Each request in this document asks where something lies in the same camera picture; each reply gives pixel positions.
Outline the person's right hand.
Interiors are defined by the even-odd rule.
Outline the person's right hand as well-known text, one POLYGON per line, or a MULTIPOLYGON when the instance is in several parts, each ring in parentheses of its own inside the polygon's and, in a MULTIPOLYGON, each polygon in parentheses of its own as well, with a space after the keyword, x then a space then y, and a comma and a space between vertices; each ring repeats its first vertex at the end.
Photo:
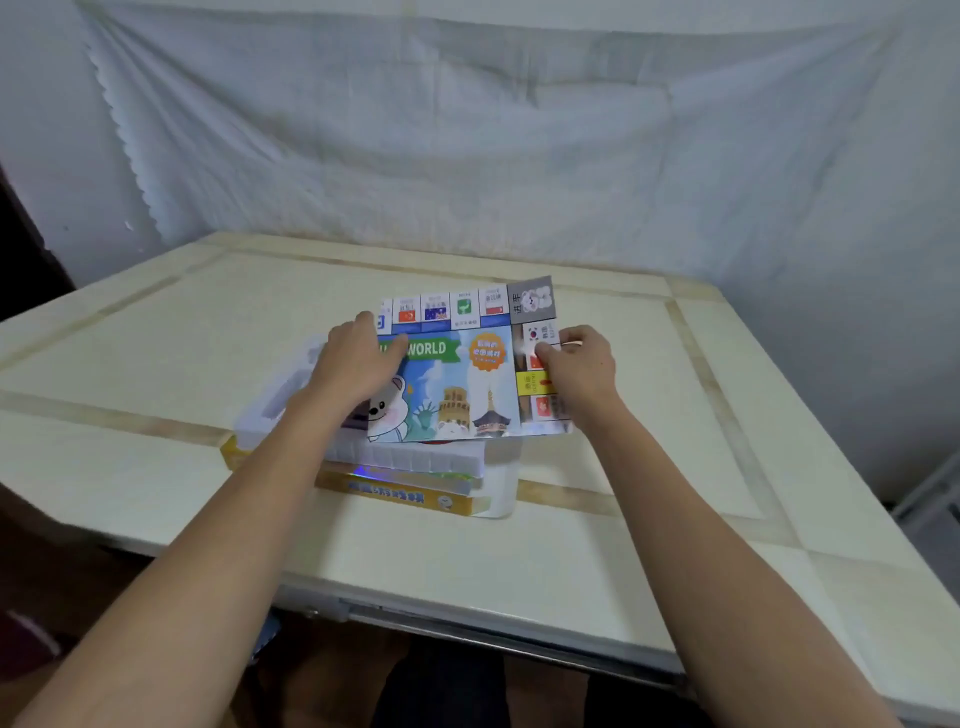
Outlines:
POLYGON ((608 339, 588 324, 562 329, 558 346, 540 342, 534 348, 562 348, 563 372, 547 372, 574 425, 588 438, 622 424, 629 411, 618 392, 617 363, 608 339))

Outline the person's left hand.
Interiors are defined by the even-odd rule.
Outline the person's left hand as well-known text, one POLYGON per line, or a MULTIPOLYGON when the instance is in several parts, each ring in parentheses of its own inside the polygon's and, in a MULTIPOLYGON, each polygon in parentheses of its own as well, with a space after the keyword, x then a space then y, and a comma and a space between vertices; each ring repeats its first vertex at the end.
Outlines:
POLYGON ((375 317, 365 310, 330 329, 304 394, 311 403, 349 412, 377 394, 398 372, 381 368, 375 317))

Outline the colourful game board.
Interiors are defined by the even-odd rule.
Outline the colourful game board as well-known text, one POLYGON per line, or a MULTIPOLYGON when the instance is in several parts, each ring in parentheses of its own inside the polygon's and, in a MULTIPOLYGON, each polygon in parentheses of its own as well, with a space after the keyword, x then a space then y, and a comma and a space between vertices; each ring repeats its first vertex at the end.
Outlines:
POLYGON ((367 405, 371 442, 427 443, 572 431, 536 346, 561 347, 549 275, 384 298, 381 350, 401 335, 397 373, 367 405))

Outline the person's left forearm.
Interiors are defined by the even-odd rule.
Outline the person's left forearm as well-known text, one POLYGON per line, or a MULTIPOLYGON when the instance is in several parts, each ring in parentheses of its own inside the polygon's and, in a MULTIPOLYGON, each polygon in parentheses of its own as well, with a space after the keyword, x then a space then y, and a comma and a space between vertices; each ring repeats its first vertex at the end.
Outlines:
POLYGON ((362 399, 340 385, 297 394, 11 728, 216 728, 266 620, 330 438, 362 399))

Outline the person's right forearm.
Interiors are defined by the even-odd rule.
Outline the person's right forearm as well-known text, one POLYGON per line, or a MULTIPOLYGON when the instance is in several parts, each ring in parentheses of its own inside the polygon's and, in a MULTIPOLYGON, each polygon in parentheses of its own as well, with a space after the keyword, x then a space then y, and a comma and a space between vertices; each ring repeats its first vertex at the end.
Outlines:
POLYGON ((698 701, 722 728, 903 728, 822 620, 614 396, 571 406, 698 701))

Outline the white plastic tray insert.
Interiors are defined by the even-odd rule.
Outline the white plastic tray insert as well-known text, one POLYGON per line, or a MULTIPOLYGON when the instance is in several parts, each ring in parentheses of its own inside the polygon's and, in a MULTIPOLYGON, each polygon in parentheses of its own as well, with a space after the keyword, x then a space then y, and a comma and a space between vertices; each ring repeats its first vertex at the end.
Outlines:
MULTIPOLYGON (((313 337, 294 361, 276 373, 234 422, 231 443, 242 453, 252 452, 274 429, 289 399, 309 381, 326 340, 313 337)), ((479 441, 406 443, 397 436, 370 441, 366 418, 352 415, 330 441, 325 459, 355 466, 387 468, 434 476, 457 474, 481 479, 485 473, 485 446, 479 441)))

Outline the yellow game box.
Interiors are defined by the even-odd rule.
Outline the yellow game box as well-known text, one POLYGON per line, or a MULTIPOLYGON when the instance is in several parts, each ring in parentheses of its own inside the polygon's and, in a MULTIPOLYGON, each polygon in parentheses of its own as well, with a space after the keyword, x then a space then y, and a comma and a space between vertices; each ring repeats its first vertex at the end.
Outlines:
POLYGON ((379 443, 344 429, 329 444, 316 486, 456 516, 501 519, 516 506, 521 460, 519 439, 379 443))

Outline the white hanging backdrop cloth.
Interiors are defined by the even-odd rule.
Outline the white hanging backdrop cloth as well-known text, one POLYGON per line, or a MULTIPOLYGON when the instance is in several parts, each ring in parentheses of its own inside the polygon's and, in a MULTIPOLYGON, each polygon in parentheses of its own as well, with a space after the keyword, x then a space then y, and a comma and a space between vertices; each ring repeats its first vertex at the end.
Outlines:
POLYGON ((960 312, 960 3, 78 0, 167 245, 223 231, 960 312))

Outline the person's dark trousers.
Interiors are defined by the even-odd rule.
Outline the person's dark trousers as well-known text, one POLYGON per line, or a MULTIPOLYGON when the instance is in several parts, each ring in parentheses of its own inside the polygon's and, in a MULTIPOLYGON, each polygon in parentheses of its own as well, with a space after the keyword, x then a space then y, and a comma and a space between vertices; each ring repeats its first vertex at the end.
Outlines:
MULTIPOLYGON (((369 728, 512 728, 503 654, 415 637, 390 671, 369 728)), ((694 701, 592 674, 582 728, 717 728, 694 701)))

